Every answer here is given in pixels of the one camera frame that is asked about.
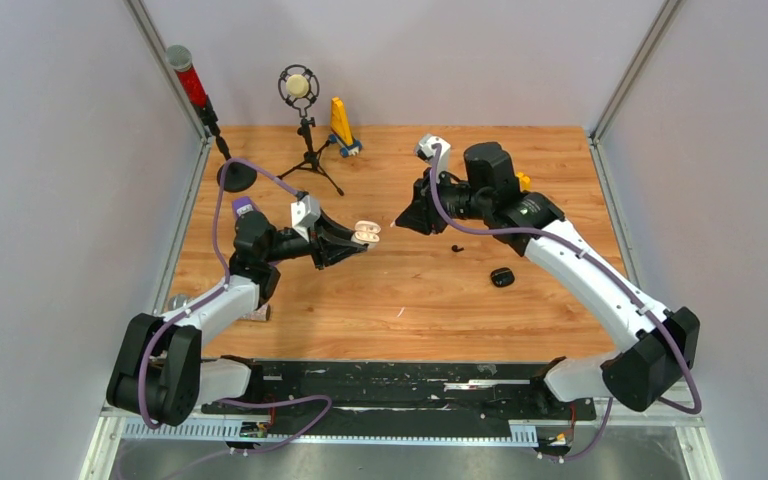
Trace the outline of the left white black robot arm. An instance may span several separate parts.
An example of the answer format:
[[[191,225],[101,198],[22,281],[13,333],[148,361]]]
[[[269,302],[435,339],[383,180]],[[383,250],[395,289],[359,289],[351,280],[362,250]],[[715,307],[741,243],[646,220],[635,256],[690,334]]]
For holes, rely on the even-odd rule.
[[[161,316],[140,313],[129,322],[107,386],[106,400],[142,416],[151,428],[181,424],[198,406],[228,399],[243,413],[258,411],[266,386],[251,361],[206,360],[205,345],[273,296],[282,261],[309,257],[318,269],[364,253],[380,241],[378,224],[344,227],[324,213],[279,229],[260,211],[235,222],[234,253],[218,284]]]

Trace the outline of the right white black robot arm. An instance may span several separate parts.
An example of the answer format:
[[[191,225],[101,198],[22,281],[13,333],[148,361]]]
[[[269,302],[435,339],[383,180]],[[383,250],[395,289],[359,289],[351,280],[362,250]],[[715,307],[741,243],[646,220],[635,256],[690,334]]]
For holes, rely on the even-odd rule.
[[[499,143],[465,150],[465,179],[449,172],[450,152],[450,144],[439,136],[419,140],[415,153],[429,167],[415,181],[411,203],[396,226],[423,235],[453,227],[508,245],[565,287],[614,345],[608,354],[550,362],[533,381],[535,411],[552,418],[574,400],[605,397],[643,412],[655,402],[667,404],[666,392],[685,380],[693,404],[682,410],[700,412],[701,398],[690,375],[698,317],[687,307],[669,309],[619,273],[552,200],[522,186],[510,154]]]

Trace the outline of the white earbud charging case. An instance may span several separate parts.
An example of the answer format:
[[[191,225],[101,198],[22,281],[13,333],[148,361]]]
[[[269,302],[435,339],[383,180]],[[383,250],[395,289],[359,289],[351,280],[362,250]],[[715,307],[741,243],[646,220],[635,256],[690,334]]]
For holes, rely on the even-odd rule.
[[[352,241],[367,248],[374,248],[380,242],[380,233],[381,227],[379,224],[368,220],[360,220],[354,226]]]

